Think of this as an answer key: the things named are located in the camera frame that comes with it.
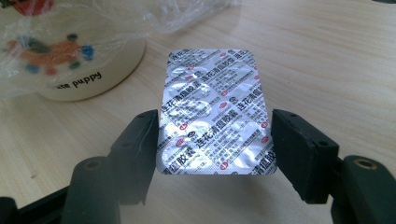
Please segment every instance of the clear plastic bag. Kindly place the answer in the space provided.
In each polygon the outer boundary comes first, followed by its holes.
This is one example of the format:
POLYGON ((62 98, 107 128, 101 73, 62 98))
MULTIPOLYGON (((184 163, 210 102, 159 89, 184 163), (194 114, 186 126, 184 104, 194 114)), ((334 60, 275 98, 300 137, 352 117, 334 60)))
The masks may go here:
POLYGON ((239 5, 238 0, 4 0, 0 97, 56 88, 125 45, 239 5))

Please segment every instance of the table surface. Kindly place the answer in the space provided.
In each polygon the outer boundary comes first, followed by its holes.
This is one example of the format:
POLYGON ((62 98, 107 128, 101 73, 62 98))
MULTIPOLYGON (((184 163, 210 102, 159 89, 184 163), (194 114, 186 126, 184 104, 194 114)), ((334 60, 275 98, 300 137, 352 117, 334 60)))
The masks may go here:
MULTIPOLYGON (((120 85, 65 103, 38 94, 0 101, 0 195, 24 206, 68 185, 80 161, 105 156, 139 113, 160 109, 173 49, 249 49, 267 109, 301 115, 396 175, 396 6, 369 0, 244 0, 172 35, 151 36, 120 85)), ((303 203, 278 170, 270 176, 155 172, 130 223, 332 223, 332 199, 303 203)))

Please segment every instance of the black device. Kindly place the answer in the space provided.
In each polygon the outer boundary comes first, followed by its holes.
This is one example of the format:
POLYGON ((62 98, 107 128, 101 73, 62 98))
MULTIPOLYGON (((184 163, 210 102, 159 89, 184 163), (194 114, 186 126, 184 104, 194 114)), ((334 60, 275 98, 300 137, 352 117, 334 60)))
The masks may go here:
MULTIPOLYGON (((158 111, 138 115, 107 157, 79 163, 69 187, 18 209, 0 198, 0 224, 116 224, 119 203, 144 202, 155 169, 158 111)), ((396 223, 396 181, 385 166, 360 156, 337 157, 339 146, 300 116, 274 110, 276 162, 301 199, 334 198, 334 223, 396 223)))

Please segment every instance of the cartoon print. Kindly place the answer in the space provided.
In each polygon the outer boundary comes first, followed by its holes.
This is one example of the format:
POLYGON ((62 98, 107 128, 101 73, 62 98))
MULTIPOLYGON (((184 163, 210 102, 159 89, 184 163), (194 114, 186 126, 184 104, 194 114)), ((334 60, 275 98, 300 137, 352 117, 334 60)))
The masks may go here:
POLYGON ((23 16, 37 16, 49 11, 53 0, 0 0, 1 8, 14 7, 23 16))
POLYGON ((69 63, 69 69, 73 70, 80 67, 78 59, 81 56, 86 61, 93 59, 93 47, 80 46, 77 39, 76 34, 71 34, 67 40, 48 46, 35 38, 23 36, 8 42, 8 52, 26 60, 25 69, 31 73, 38 73, 40 67, 44 67, 47 75, 55 75, 57 64, 69 63))

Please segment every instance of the plastic bag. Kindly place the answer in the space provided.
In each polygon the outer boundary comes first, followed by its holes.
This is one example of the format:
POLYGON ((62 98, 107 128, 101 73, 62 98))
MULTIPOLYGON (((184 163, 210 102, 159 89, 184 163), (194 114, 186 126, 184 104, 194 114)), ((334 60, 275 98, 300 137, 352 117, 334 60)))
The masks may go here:
POLYGON ((173 33, 238 0, 2 0, 0 97, 54 89, 125 45, 173 33))

